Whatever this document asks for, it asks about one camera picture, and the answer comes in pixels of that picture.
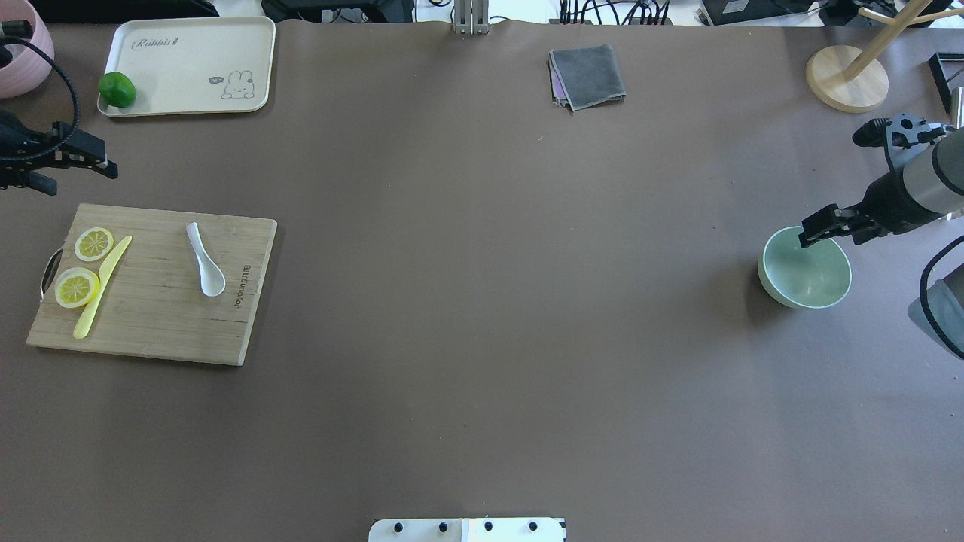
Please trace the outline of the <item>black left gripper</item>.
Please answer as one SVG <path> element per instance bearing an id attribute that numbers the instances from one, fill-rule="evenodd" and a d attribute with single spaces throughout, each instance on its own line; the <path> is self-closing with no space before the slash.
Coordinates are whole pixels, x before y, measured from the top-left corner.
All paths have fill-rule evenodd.
<path id="1" fill-rule="evenodd" d="M 35 167 L 60 169 L 85 167 L 106 178 L 118 178 L 117 164 L 106 159 L 104 140 L 79 129 L 66 140 L 63 138 L 65 134 L 66 128 L 51 128 L 48 132 L 36 132 L 35 144 L 31 144 L 30 147 L 31 154 L 47 151 L 55 144 L 59 144 L 59 147 L 54 151 L 45 152 L 42 157 L 32 158 L 30 164 Z"/>

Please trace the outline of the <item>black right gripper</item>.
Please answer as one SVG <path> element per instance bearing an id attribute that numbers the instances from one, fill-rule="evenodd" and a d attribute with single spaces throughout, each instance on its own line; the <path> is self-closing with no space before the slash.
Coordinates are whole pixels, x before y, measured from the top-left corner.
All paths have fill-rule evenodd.
<path id="1" fill-rule="evenodd" d="M 855 206 L 867 218 L 868 226 L 860 227 L 856 212 L 850 207 L 824 206 L 801 222 L 800 247 L 807 249 L 824 239 L 853 236 L 854 245 L 903 233 L 920 227 L 920 205 L 913 200 L 901 175 L 883 175 L 871 183 L 864 198 Z"/>

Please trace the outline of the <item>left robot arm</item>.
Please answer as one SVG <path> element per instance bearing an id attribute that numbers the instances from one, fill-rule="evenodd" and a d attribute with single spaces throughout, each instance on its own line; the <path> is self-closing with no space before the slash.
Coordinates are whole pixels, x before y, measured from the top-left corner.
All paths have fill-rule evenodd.
<path id="1" fill-rule="evenodd" d="M 47 132 L 31 130 L 15 114 L 2 109 L 1 189 L 30 188 L 49 196 L 57 195 L 57 181 L 39 174 L 38 169 L 52 167 L 92 169 L 106 178 L 118 178 L 117 164 L 107 158 L 105 142 L 79 129 L 80 104 L 75 86 L 69 76 L 49 55 L 29 41 L 34 26 L 28 20 L 2 22 L 2 45 L 16 44 L 33 51 L 57 72 L 66 84 L 72 99 L 73 123 L 55 121 Z"/>

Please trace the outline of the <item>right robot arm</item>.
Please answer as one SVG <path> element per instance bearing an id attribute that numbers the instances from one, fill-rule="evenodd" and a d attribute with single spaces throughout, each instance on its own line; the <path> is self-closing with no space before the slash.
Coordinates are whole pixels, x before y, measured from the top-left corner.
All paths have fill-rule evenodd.
<path id="1" fill-rule="evenodd" d="M 849 236 L 863 244 L 888 234 L 909 233 L 962 210 L 962 131 L 944 130 L 942 138 L 868 185 L 861 202 L 829 205 L 802 222 L 799 243 L 809 247 L 826 238 Z M 940 261 L 962 246 L 957 237 L 931 257 L 920 272 L 918 298 L 907 312 L 913 323 L 947 352 L 962 357 L 962 267 L 939 280 L 931 277 Z"/>

